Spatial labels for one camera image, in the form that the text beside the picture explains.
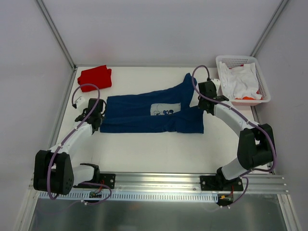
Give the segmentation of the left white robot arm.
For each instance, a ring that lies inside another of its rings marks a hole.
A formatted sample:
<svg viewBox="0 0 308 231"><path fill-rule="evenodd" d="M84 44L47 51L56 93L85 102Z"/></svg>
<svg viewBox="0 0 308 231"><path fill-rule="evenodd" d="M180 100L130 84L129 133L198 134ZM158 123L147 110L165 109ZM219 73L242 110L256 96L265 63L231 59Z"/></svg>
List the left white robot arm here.
<svg viewBox="0 0 308 231"><path fill-rule="evenodd" d="M95 188L100 184L98 165L81 163L72 166L72 158L81 145L97 132L103 122L105 101L91 98L76 119L72 131L48 150L40 150L35 156L33 187L47 192L51 199L67 195L74 186L86 183Z"/></svg>

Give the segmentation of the blue mickey mouse t-shirt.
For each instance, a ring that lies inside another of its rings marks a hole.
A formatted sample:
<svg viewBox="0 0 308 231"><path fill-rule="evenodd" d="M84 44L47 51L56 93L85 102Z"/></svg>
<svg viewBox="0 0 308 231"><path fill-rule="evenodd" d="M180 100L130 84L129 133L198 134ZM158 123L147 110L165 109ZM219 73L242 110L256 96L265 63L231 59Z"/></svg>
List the blue mickey mouse t-shirt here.
<svg viewBox="0 0 308 231"><path fill-rule="evenodd" d="M203 111L190 106L196 83L187 73L182 83L166 90L108 97L100 132L202 134Z"/></svg>

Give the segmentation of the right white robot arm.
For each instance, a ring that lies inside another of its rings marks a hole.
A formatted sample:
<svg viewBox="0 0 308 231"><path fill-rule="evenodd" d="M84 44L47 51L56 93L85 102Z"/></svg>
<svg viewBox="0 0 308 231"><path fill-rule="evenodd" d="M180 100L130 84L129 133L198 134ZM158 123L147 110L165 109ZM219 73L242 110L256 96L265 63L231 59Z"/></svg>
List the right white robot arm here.
<svg viewBox="0 0 308 231"><path fill-rule="evenodd" d="M257 167L275 162L276 150L270 125L248 120L227 97L217 95L212 80L199 83L198 88L198 108L222 120L239 138L236 158L216 172L215 185L220 190L227 190L235 180Z"/></svg>

